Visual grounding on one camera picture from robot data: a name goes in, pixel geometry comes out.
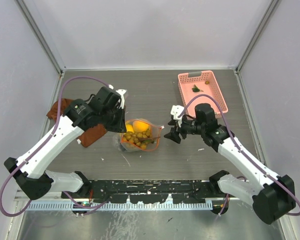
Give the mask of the orange peach toy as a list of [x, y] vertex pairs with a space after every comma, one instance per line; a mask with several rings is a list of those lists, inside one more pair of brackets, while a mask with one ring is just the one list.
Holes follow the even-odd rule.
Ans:
[[150, 125], [147, 122], [135, 120], [132, 123], [132, 127], [134, 132], [139, 133], [139, 132], [146, 132], [149, 129]]

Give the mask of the clear orange-zip bag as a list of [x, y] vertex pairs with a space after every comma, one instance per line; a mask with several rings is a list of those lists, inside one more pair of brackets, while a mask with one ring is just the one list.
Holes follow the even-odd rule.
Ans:
[[158, 148], [163, 125], [156, 125], [143, 118], [125, 122], [126, 132], [113, 137], [113, 146], [121, 152], [151, 152]]

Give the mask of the brown longan bunch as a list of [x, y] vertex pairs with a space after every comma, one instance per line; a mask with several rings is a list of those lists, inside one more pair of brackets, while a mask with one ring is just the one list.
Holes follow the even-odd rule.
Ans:
[[143, 132], [126, 132], [120, 137], [121, 145], [129, 152], [152, 151], [159, 143], [160, 136], [150, 129]]

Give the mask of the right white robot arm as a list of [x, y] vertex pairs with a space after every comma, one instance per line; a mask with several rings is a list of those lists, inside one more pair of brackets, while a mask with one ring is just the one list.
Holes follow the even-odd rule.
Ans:
[[208, 103], [195, 107], [195, 117], [187, 117], [185, 108], [173, 105], [170, 111], [171, 126], [166, 139], [180, 143], [188, 135], [199, 135], [204, 143], [228, 159], [246, 178], [239, 180], [221, 170], [210, 177], [209, 191], [215, 197], [230, 194], [252, 206], [255, 214], [270, 225], [296, 207], [294, 181], [262, 164], [240, 143], [239, 139], [218, 123]]

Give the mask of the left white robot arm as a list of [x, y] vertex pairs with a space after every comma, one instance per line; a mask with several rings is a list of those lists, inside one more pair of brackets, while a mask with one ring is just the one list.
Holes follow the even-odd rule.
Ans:
[[103, 126], [113, 133], [126, 132], [126, 95], [125, 89], [103, 86], [89, 102], [73, 100], [36, 145], [24, 155], [4, 162], [30, 200], [38, 200], [48, 192], [71, 192], [78, 198], [89, 195], [91, 182], [80, 171], [61, 173], [47, 168], [68, 144], [93, 127]]

